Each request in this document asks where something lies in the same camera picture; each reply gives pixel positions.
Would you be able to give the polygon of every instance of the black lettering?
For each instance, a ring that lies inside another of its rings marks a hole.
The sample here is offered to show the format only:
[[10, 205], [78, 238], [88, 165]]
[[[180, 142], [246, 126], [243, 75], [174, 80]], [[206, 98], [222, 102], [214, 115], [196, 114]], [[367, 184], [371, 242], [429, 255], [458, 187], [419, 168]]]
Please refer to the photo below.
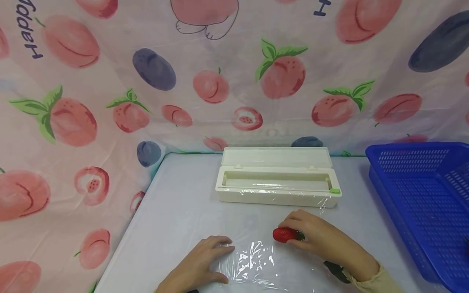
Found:
[[38, 53], [36, 52], [36, 50], [35, 50], [38, 46], [36, 46], [36, 45], [31, 45], [31, 44], [24, 44], [24, 46], [25, 46], [26, 48], [28, 48], [28, 49], [31, 49], [31, 50], [34, 52], [34, 55], [32, 56], [34, 59], [38, 59], [38, 58], [42, 58], [42, 57], [43, 57], [43, 54], [38, 54]]
[[25, 41], [28, 41], [28, 42], [31, 42], [31, 43], [34, 42], [34, 39], [32, 38], [32, 35], [31, 35], [30, 32], [22, 31], [21, 35], [22, 35], [22, 37]]
[[32, 20], [32, 18], [29, 17], [29, 10], [21, 4], [16, 6], [16, 13], [22, 17], [26, 17], [27, 19]]
[[16, 21], [18, 22], [18, 26], [20, 28], [22, 28], [23, 30], [29, 30], [29, 31], [34, 31], [33, 29], [31, 29], [29, 27], [29, 22], [27, 20], [25, 20], [24, 18], [22, 17], [17, 17], [16, 18]]
[[20, 3], [31, 6], [32, 7], [32, 12], [36, 11], [36, 6], [34, 6], [34, 4], [31, 2], [31, 0], [20, 0]]

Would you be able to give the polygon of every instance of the hand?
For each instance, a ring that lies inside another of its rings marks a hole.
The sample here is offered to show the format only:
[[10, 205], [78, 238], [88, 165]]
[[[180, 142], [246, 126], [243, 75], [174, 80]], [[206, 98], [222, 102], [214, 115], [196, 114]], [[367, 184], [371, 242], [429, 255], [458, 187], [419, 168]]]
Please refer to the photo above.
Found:
[[297, 210], [291, 212], [279, 227], [302, 232], [307, 241], [289, 240], [287, 243], [344, 267], [359, 282], [368, 281], [378, 273], [379, 265], [372, 255], [344, 232], [319, 217]]
[[210, 271], [210, 265], [235, 249], [234, 246], [221, 246], [229, 243], [232, 241], [226, 236], [202, 239], [161, 282], [156, 293], [186, 293], [212, 282], [228, 284], [228, 278], [222, 273]]

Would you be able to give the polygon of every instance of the left hand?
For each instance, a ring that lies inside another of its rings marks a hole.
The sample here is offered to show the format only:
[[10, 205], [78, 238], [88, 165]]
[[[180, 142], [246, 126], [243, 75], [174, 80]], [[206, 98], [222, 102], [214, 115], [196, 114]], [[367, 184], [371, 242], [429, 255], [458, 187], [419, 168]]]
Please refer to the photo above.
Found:
[[228, 278], [210, 271], [210, 265], [235, 249], [234, 246], [221, 246], [230, 243], [231, 239], [226, 236], [202, 239], [161, 282], [155, 293], [186, 293], [213, 282], [228, 284]]

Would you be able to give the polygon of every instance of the blue plum print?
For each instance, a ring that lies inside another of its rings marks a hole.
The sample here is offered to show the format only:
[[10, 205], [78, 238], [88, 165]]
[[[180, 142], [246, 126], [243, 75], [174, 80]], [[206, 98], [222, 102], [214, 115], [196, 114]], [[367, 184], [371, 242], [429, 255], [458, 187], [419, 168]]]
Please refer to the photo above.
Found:
[[140, 142], [137, 146], [137, 158], [143, 167], [150, 167], [161, 158], [161, 148], [154, 142]]
[[461, 56], [469, 47], [469, 10], [440, 24], [410, 56], [408, 66], [416, 72], [432, 72]]
[[315, 136], [303, 136], [292, 143], [292, 147], [322, 147], [324, 144]]
[[140, 77], [157, 90], [171, 90], [176, 85], [173, 67], [153, 50], [139, 49], [135, 52], [132, 62]]

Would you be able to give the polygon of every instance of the right hand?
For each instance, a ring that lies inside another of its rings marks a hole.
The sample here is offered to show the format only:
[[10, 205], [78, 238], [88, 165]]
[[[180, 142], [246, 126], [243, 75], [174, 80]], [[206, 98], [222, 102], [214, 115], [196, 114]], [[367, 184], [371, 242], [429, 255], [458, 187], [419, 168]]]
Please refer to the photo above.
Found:
[[372, 255], [344, 232], [317, 216], [304, 210], [293, 211], [279, 227], [302, 232], [307, 241], [289, 240], [287, 243], [344, 267], [359, 282], [368, 281], [378, 273], [379, 265]]

